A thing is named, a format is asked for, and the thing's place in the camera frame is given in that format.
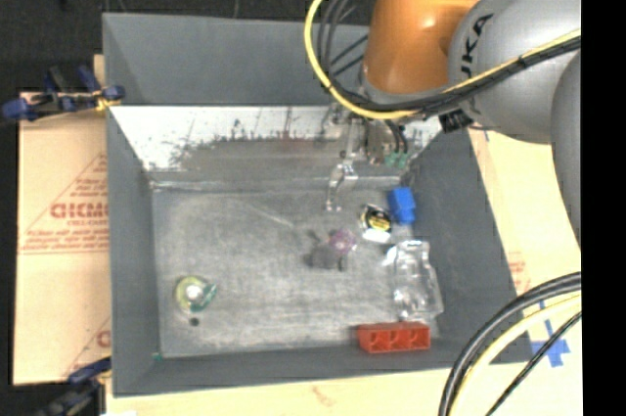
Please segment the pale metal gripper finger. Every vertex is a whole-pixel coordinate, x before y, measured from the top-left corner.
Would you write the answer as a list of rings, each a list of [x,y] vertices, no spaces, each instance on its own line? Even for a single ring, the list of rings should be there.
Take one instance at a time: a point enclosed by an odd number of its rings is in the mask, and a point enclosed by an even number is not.
[[[358,179],[359,176],[352,164],[337,164],[329,176],[324,203],[325,211],[340,211],[342,208],[342,198],[354,190]]]

